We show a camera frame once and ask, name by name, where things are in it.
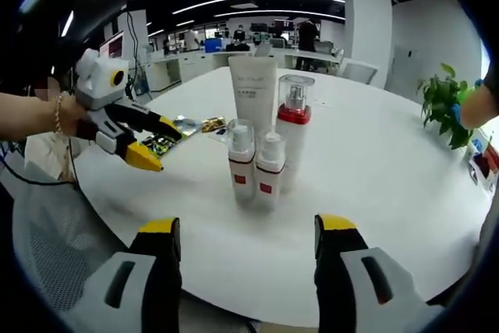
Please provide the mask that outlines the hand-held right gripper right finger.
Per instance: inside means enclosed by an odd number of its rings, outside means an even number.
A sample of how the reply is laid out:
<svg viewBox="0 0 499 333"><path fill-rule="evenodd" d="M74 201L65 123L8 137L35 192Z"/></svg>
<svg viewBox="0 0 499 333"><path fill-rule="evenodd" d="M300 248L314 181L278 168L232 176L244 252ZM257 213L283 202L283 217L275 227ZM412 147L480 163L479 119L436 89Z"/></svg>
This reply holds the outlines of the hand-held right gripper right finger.
<svg viewBox="0 0 499 333"><path fill-rule="evenodd" d="M350 220L316 215L315 259L320 332L421 332L432 321L412 275Z"/></svg>

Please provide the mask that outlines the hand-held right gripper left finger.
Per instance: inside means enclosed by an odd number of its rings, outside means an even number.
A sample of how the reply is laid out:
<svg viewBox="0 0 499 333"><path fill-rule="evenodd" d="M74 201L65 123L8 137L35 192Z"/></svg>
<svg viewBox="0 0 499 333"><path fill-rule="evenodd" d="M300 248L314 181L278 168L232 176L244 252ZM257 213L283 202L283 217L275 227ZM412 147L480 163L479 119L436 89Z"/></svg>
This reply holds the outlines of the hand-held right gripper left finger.
<svg viewBox="0 0 499 333"><path fill-rule="evenodd" d="M180 261L180 220L149 221L127 251L85 281L68 325L74 332L178 332Z"/></svg>

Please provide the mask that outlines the person's left hand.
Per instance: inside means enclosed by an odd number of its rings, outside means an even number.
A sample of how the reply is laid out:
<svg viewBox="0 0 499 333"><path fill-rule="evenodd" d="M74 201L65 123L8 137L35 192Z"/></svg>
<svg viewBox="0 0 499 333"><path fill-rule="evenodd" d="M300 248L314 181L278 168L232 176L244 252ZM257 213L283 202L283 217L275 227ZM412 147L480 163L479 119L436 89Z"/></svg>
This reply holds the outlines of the person's left hand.
<svg viewBox="0 0 499 333"><path fill-rule="evenodd" d="M59 133L83 140L93 140L97 131L87 111L77 103L74 96L61 97L56 110L56 126Z"/></svg>

